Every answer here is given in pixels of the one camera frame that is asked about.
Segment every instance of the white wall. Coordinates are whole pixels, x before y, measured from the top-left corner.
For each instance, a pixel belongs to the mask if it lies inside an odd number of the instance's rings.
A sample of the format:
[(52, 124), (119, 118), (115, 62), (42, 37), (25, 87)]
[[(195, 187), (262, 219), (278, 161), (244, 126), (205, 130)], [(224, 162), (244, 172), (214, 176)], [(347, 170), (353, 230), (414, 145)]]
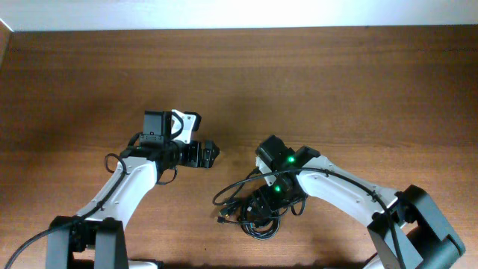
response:
[(14, 31), (478, 23), (478, 0), (0, 0)]

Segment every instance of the white bracket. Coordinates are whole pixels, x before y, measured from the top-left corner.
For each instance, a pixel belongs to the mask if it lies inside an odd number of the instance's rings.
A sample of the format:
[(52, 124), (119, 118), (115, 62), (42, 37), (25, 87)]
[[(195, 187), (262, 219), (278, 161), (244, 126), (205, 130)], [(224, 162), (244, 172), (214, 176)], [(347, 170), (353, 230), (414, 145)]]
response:
[[(269, 169), (269, 167), (267, 167), (267, 165), (261, 160), (261, 158), (259, 158), (259, 156), (255, 157), (255, 166), (259, 167), (259, 170), (263, 174), (272, 172)], [(266, 180), (266, 182), (269, 186), (272, 186), (272, 184), (274, 184), (274, 182), (276, 181), (275, 176), (265, 176), (264, 179)]]
[[(189, 144), (191, 142), (191, 135), (193, 134), (194, 124), (196, 123), (197, 117), (193, 114), (184, 114), (176, 109), (172, 109), (172, 112), (178, 114), (182, 118), (183, 126), (182, 132), (178, 137), (173, 140), (181, 141), (182, 143)], [(179, 120), (175, 120), (176, 116), (173, 115), (173, 127), (171, 128), (171, 134), (178, 132), (181, 129), (181, 123)]]

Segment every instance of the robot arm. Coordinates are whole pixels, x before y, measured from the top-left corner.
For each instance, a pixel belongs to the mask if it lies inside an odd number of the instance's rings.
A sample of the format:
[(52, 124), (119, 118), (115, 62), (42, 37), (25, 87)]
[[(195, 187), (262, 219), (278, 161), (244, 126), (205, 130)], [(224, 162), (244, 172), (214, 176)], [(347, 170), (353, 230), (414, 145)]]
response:
[[(342, 170), (307, 146), (294, 152), (275, 136), (265, 140), (256, 153), (256, 165), (262, 173), (291, 171), (265, 176), (269, 190), (273, 191), (257, 190), (263, 197), (258, 206), (275, 211), (305, 195), (330, 202), (367, 227), (378, 254), (366, 265), (367, 269), (400, 268), (390, 221), (376, 199), (383, 201), (392, 216), (405, 267), (402, 269), (450, 268), (465, 253), (460, 237), (432, 198), (419, 187), (411, 185), (404, 192), (381, 187)], [(401, 228), (415, 221), (418, 227), (406, 235)]]
[(113, 175), (106, 185), (76, 216), (59, 216), (53, 220), (50, 228), (58, 231), (49, 234), (46, 268), (91, 268), (72, 256), (86, 248), (96, 251), (94, 268), (160, 268), (161, 264), (156, 261), (128, 260), (124, 229), (146, 193), (155, 185), (172, 181), (160, 180), (165, 170), (174, 170), (175, 178), (179, 165), (212, 167), (219, 148), (212, 141), (202, 146), (191, 140), (200, 121), (197, 113), (146, 111), (143, 131), (116, 156), (117, 168), (111, 171)]

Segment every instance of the wooden table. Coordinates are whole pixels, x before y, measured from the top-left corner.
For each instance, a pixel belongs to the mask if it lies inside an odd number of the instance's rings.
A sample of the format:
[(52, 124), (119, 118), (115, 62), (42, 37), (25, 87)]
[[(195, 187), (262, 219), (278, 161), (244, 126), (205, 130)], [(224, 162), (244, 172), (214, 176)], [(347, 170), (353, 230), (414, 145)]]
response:
[[(196, 111), (221, 155), (148, 193), (132, 258), (180, 265), (330, 266), (375, 253), (367, 230), (310, 199), (274, 239), (216, 223), (216, 192), (242, 179), (271, 134), (364, 179), (432, 195), (478, 262), (478, 27), (14, 33), (0, 71), (0, 264), (109, 179), (105, 154), (149, 110)], [(41, 268), (46, 240), (15, 268)]]

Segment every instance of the black cable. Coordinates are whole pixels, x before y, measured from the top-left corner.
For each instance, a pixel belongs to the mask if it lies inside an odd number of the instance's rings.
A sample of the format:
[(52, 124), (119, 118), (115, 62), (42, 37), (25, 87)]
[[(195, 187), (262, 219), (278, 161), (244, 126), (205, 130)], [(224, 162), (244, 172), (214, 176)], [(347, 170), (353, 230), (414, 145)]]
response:
[(174, 134), (171, 134), (171, 140), (178, 137), (181, 134), (182, 129), (184, 128), (184, 121), (182, 120), (182, 118), (176, 112), (173, 112), (173, 116), (179, 121), (179, 123), (181, 123), (181, 128), (179, 129), (179, 131), (175, 132)]
[(300, 211), (299, 213), (296, 213), (296, 209), (294, 208), (294, 205), (291, 205), (291, 211), (294, 216), (300, 216), (302, 213), (304, 213), (305, 210), (305, 202), (307, 201), (307, 197), (305, 197), (302, 200), (302, 205), (300, 206)]
[(279, 217), (282, 217), (282, 216), (284, 216), (287, 212), (289, 212), (289, 208), (290, 208), (290, 206), (288, 206), (287, 208), (285, 208), (285, 210), (284, 210), (281, 214), (279, 214), (279, 215), (277, 215), (277, 216), (270, 216), (269, 218), (279, 218)]
[(174, 176), (173, 179), (169, 180), (168, 182), (157, 181), (156, 184), (158, 185), (168, 185), (169, 183), (173, 182), (174, 179), (178, 176), (178, 168), (174, 167)]
[(108, 191), (108, 193), (105, 195), (105, 197), (103, 197), (103, 199), (101, 199), (93, 209), (91, 209), (90, 211), (88, 211), (86, 214), (72, 220), (71, 222), (68, 222), (68, 223), (65, 223), (61, 226), (57, 226), (57, 227), (53, 227), (53, 228), (50, 228), (50, 229), (47, 229), (43, 232), (40, 232), (38, 233), (37, 235), (35, 235), (34, 237), (28, 239), (25, 243), (23, 243), (18, 249), (16, 249), (16, 251), (13, 253), (13, 255), (8, 259), (8, 262), (7, 264), (5, 265), (4, 269), (10, 269), (13, 265), (13, 263), (15, 262), (16, 258), (18, 258), (18, 256), (20, 255), (20, 253), (23, 252), (23, 250), (25, 250), (28, 246), (30, 246), (31, 244), (33, 244), (35, 241), (53, 233), (53, 232), (56, 232), (58, 230), (61, 230), (61, 229), (65, 229), (65, 228), (68, 228), (68, 227), (71, 227), (71, 226), (74, 226), (84, 220), (86, 220), (87, 218), (91, 217), (93, 214), (95, 214), (99, 209), (101, 209), (103, 207), (103, 205), (108, 201), (108, 199), (111, 197), (111, 195), (113, 195), (114, 191), (118, 188), (118, 186), (121, 184), (122, 180), (125, 178), (126, 174), (127, 174), (127, 170), (126, 170), (126, 164), (125, 162), (123, 161), (123, 159), (121, 157), (119, 157), (118, 155), (114, 154), (114, 153), (109, 153), (105, 156), (105, 167), (106, 167), (106, 170), (110, 173), (114, 173), (113, 170), (111, 170), (109, 167), (108, 167), (108, 158), (109, 157), (115, 157), (120, 163), (121, 163), (121, 166), (122, 166), (122, 172), (121, 172), (121, 176), (118, 178), (118, 180), (114, 183), (113, 187)]
[[(240, 207), (240, 216), (238, 220), (246, 220), (248, 216), (249, 208), (253, 207), (255, 203), (252, 197), (248, 198), (246, 202)], [(241, 225), (240, 228), (248, 235), (258, 240), (267, 240), (279, 231), (279, 227), (281, 226), (281, 218), (280, 218), (279, 210), (275, 210), (271, 217), (268, 217), (264, 220), (255, 220), (253, 221), (253, 225)], [(260, 228), (264, 228), (266, 226), (270, 227), (266, 230), (258, 230)]]
[(336, 172), (333, 172), (333, 171), (330, 171), (330, 170), (327, 170), (327, 169), (302, 167), (302, 168), (289, 168), (289, 169), (278, 170), (278, 171), (274, 171), (274, 172), (270, 172), (270, 173), (261, 174), (260, 176), (247, 177), (243, 180), (240, 180), (239, 182), (231, 184), (231, 185), (225, 187), (224, 189), (222, 189), (219, 193), (217, 193), (214, 196), (214, 198), (212, 200), (212, 203), (214, 205), (223, 205), (224, 202), (216, 202), (217, 198), (221, 194), (224, 194), (228, 190), (230, 190), (230, 189), (232, 189), (236, 186), (239, 186), (239, 185), (241, 186), (240, 188), (242, 188), (243, 184), (245, 184), (247, 182), (251, 182), (251, 181), (254, 181), (254, 180), (257, 180), (257, 179), (263, 179), (266, 176), (276, 176), (276, 175), (280, 175), (280, 174), (283, 174), (283, 173), (299, 173), (299, 172), (302, 172), (302, 171), (325, 173), (326, 175), (336, 176), (339, 179), (342, 179), (346, 182), (349, 182), (350, 184), (355, 185), (356, 187), (362, 189), (366, 194), (370, 195), (374, 200), (376, 200), (380, 204), (380, 206), (382, 207), (382, 209), (385, 213), (385, 217), (387, 218), (388, 225), (389, 225), (389, 228), (391, 230), (392, 241), (394, 242), (395, 253), (397, 254), (397, 259), (398, 259), (398, 262), (400, 264), (400, 268), (402, 268), (402, 269), (406, 268), (405, 267), (405, 262), (403, 261), (402, 251), (400, 250), (400, 245), (398, 244), (397, 230), (395, 229), (394, 220), (391, 217), (391, 213), (388, 210), (387, 205), (382, 201), (382, 199), (379, 197), (379, 195), (375, 191), (372, 191), (372, 190), (368, 189), (367, 187), (365, 187), (364, 185), (362, 185), (362, 184), (360, 184), (360, 183), (358, 183), (358, 182), (356, 182), (352, 179), (349, 179), (348, 177), (343, 176), (339, 173), (336, 173)]
[[(252, 176), (252, 175), (254, 175), (254, 174), (256, 174), (256, 173), (260, 173), (260, 172), (261, 172), (261, 171), (259, 170), (259, 168), (256, 167), (253, 171), (251, 171), (251, 173), (249, 173), (249, 175), (246, 176), (246, 179), (249, 179), (250, 176)], [(232, 189), (233, 187), (231, 187), (231, 188), (225, 188), (224, 190), (222, 190), (222, 191), (220, 191), (218, 194), (216, 194), (216, 196), (212, 199), (212, 203), (213, 203), (214, 205), (228, 205), (229, 203), (231, 203), (231, 202), (234, 200), (235, 196), (238, 195), (239, 191), (242, 190), (242, 188), (244, 187), (245, 184), (246, 184), (245, 182), (244, 182), (243, 184), (241, 184), (241, 185), (239, 186), (239, 188), (238, 188), (227, 200), (224, 200), (224, 201), (222, 201), (222, 202), (216, 202), (216, 199), (217, 199), (219, 196), (221, 196), (221, 194), (224, 194), (225, 192), (227, 192), (228, 190)]]
[(133, 146), (134, 143), (136, 143), (136, 140), (142, 135), (143, 132), (137, 132), (136, 134), (133, 135), (133, 137), (129, 140), (128, 146)]

